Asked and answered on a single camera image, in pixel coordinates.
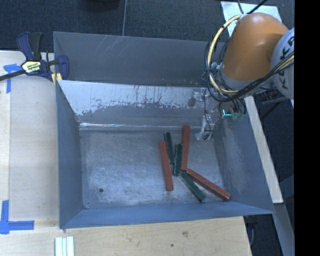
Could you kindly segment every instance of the clamp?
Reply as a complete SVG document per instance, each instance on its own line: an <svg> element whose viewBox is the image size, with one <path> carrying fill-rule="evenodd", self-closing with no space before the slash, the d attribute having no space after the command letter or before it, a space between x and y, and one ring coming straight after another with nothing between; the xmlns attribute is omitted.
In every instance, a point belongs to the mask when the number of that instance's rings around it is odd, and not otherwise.
<svg viewBox="0 0 320 256"><path fill-rule="evenodd" d="M69 62L66 55L59 55L57 59L49 61L48 52L46 60L42 59L39 46L43 36L41 32L24 32L17 37L19 51L25 56L25 62L22 63L21 70L0 76L0 81L10 79L22 74L27 76L39 76L55 83L56 74L50 70L50 66L59 64L59 75L65 80L69 74Z"/></svg>

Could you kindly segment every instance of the gray bin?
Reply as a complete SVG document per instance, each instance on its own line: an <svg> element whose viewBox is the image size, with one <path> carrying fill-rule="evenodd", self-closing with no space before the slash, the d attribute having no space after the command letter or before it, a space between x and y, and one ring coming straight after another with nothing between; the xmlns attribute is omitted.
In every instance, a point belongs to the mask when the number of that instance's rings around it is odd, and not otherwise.
<svg viewBox="0 0 320 256"><path fill-rule="evenodd" d="M206 42L55 32L68 80L56 86L59 225L62 229L270 214L272 199L248 115L221 119L213 141L197 140ZM181 142L188 167L231 194L204 188L203 203L173 177L166 191L158 143Z"/></svg>

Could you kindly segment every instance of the yellow cable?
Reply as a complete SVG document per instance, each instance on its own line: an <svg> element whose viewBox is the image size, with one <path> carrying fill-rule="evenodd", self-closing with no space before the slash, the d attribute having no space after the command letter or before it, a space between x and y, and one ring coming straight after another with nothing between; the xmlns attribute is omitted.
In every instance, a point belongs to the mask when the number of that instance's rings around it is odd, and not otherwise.
<svg viewBox="0 0 320 256"><path fill-rule="evenodd" d="M217 43L217 40L219 38L219 36L221 35L221 33L226 29L226 27L228 27L232 22L240 19L242 16L242 14L239 14L239 15L236 15L234 17L232 17L231 19L229 19L225 24L223 24L223 26L218 30L218 32L215 34L211 44L210 44L210 47L209 47L209 52L208 52L208 57L207 57L207 66L208 68L210 68L210 61L211 61L211 58L212 58L212 53L214 51L214 48L215 48L215 45ZM212 85L222 94L235 94L237 93L238 91L237 90L232 90L232 91L229 91L229 90L225 90L223 88L220 88L214 78L212 77L211 73L209 74L209 79L210 79L210 82L212 83Z"/></svg>
<svg viewBox="0 0 320 256"><path fill-rule="evenodd" d="M207 66L208 68L210 68L210 62L211 62L211 58L212 58L212 54L214 51L214 48L216 46L217 40L219 38L219 36L221 35L221 33L234 21L240 19L242 17L242 14L236 15L234 17L232 17L231 19L229 19L225 24L223 24L223 26L218 30L218 32L215 34L210 46L209 46L209 51L208 51L208 56L207 56ZM277 72L279 70L282 70L284 68L286 68L289 64L291 64L291 62L294 60L294 55L292 55L290 58L288 58L284 63L282 63L274 72ZM215 82L213 76L211 75L211 73L209 73L209 79L211 84L214 86L214 88L219 91L222 94L230 94L230 95L234 95L236 93L238 93L238 90L225 90L223 88L220 88L219 85L217 85L217 83Z"/></svg>

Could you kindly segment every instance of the cable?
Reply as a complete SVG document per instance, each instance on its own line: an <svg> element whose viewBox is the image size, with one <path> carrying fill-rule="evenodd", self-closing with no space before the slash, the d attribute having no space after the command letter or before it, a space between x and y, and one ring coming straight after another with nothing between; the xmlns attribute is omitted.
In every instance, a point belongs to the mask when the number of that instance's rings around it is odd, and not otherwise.
<svg viewBox="0 0 320 256"><path fill-rule="evenodd" d="M277 102L275 103L271 108L268 109L268 111L266 113L264 113L263 116L260 117L260 121L262 121L263 119L265 119L277 106L279 106L281 103L280 102Z"/></svg>
<svg viewBox="0 0 320 256"><path fill-rule="evenodd" d="M229 96L228 98L217 98L214 93L212 92L211 88L210 88L210 83L209 83L209 78L207 79L207 88L208 91L210 93L210 95L219 102L229 102L232 100L235 100L243 95L246 95L248 92L252 91L253 89L255 89L256 87L258 87L259 85L261 85L262 83L264 83L266 80L268 80L269 78L271 78L272 76L274 76L275 74L283 71L284 69L289 68L290 66L292 66L294 64L294 62L292 62L292 60L294 59L294 51L291 52L286 58L284 58L283 61L279 62L267 75L265 75L262 78L259 78L255 81L253 81L252 83L250 83L249 85L247 85L245 88L237 91L236 94Z"/></svg>
<svg viewBox="0 0 320 256"><path fill-rule="evenodd" d="M249 242L250 247L252 247L252 244L254 243L254 240L255 240L255 229L252 228L251 229L251 239L250 239L250 242Z"/></svg>
<svg viewBox="0 0 320 256"><path fill-rule="evenodd" d="M218 32L215 34L210 46L209 46L209 52L208 52L208 57L206 59L207 61L207 67L210 67L211 65L211 58L212 58L212 54L213 54L213 51L214 51L214 48L216 46L216 43L218 41L218 38L219 36L221 35L221 33L234 21L240 19L242 16L242 14L239 14L239 15L236 15L234 17L232 17L231 19L229 19L225 24L223 24L223 26L218 30ZM209 74L209 79L210 79L210 82L212 83L212 85L215 87L215 89L223 94L234 94L234 93L237 93L238 91L237 90L234 90L234 91L228 91L228 90L225 90L225 89L221 89L217 84L216 82L214 81L213 77L211 74Z"/></svg>
<svg viewBox="0 0 320 256"><path fill-rule="evenodd" d="M242 105L243 105L243 114L245 115L247 113L247 106L245 103L245 99L242 98L241 101L242 101Z"/></svg>
<svg viewBox="0 0 320 256"><path fill-rule="evenodd" d="M236 99L234 99L232 101L232 103L233 103L233 106L234 106L234 112L236 112L236 113L239 112L239 110L240 110L239 102Z"/></svg>
<svg viewBox="0 0 320 256"><path fill-rule="evenodd" d="M263 5L266 1L267 0L262 1L254 9L252 9L249 13L254 12L261 5ZM241 14L236 15L236 16L232 17L231 19L229 19L225 24L223 24L223 26L215 34L215 36L212 39L211 43L207 44L207 46L205 48L204 60L205 60L206 70L205 70L205 72L203 74L207 73L207 80L206 80L207 89L208 89L210 95L215 100L220 101L220 102L232 101L232 100L235 100L235 99L247 94L248 92L252 91L256 87L258 87L259 85L264 83L267 79L269 79L273 75L279 73L280 71L283 71L284 69L290 67L294 63L293 62L293 60L294 60L294 51L293 51L289 56L287 56L284 60L282 60L280 63L278 63L266 76L261 77L261 78L255 80L255 81L253 81L252 83L250 83L249 85L247 85L245 88L243 88L241 90L233 90L225 82L223 82L223 81L221 82L221 81L218 81L217 79L215 79L217 70L215 70L215 73L212 72L212 70L211 70L211 64L212 63L211 63L211 61L212 61L212 55L213 55L214 49L216 47L216 43L218 41L218 38L221 35L221 33L224 31L224 29L226 29L232 22L240 19L241 17L242 17ZM220 96L224 96L224 97L227 97L227 98L219 98L218 99L214 95L214 93L212 92L212 90L210 88L210 84L215 89L215 91L217 91L218 93L222 94Z"/></svg>
<svg viewBox="0 0 320 256"><path fill-rule="evenodd" d="M240 12L241 12L242 14L244 14L244 10L243 10L242 7L241 7L240 0L238 0L238 6L239 6L239 9L240 9Z"/></svg>
<svg viewBox="0 0 320 256"><path fill-rule="evenodd" d="M254 7L251 11L247 12L246 14L252 14L254 11L256 11L260 6L262 6L266 1L268 0L263 0L261 3L259 3L256 7Z"/></svg>
<svg viewBox="0 0 320 256"><path fill-rule="evenodd" d="M208 123L208 126L209 126L209 130L204 130L205 132L212 132L212 129L211 129L211 125L210 125L210 122L207 118L207 109L206 109L206 92L207 92L207 88L204 90L204 95L203 95L203 102L204 102L204 118L206 120L206 122Z"/></svg>
<svg viewBox="0 0 320 256"><path fill-rule="evenodd" d="M220 51L220 55L219 55L220 59L224 58L226 50L227 50L227 45L228 45L229 41L230 41L230 38L224 43L224 45L223 45L223 47L222 47L222 49Z"/></svg>

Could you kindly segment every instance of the blue tape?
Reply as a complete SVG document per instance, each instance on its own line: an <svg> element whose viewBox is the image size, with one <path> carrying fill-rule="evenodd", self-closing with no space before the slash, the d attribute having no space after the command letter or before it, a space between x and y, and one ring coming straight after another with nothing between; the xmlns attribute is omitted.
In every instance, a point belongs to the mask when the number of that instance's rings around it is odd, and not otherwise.
<svg viewBox="0 0 320 256"><path fill-rule="evenodd" d="M35 221L9 221L9 200L2 202L0 234L8 235L10 231L34 230Z"/></svg>
<svg viewBox="0 0 320 256"><path fill-rule="evenodd" d="M8 72L8 74L10 74L11 72L22 70L21 66L17 64L4 65L3 68L5 69L5 71ZM9 78L6 82L6 93L8 94L10 92L11 92L11 78Z"/></svg>

